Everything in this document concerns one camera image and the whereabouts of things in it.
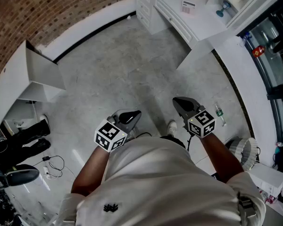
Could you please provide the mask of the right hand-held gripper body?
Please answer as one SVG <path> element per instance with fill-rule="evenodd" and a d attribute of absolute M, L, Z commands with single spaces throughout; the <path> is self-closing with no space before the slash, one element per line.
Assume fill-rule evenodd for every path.
<path fill-rule="evenodd" d="M 204 138 L 215 130 L 216 118 L 195 99 L 174 97 L 173 106 L 183 118 L 184 128 L 191 134 Z"/>

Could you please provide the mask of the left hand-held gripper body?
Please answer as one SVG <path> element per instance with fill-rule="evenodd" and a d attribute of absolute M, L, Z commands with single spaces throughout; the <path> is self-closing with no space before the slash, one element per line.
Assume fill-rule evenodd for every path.
<path fill-rule="evenodd" d="M 135 126 L 141 118 L 140 110 L 118 110 L 96 128 L 94 143 L 110 153 L 135 138 Z"/>

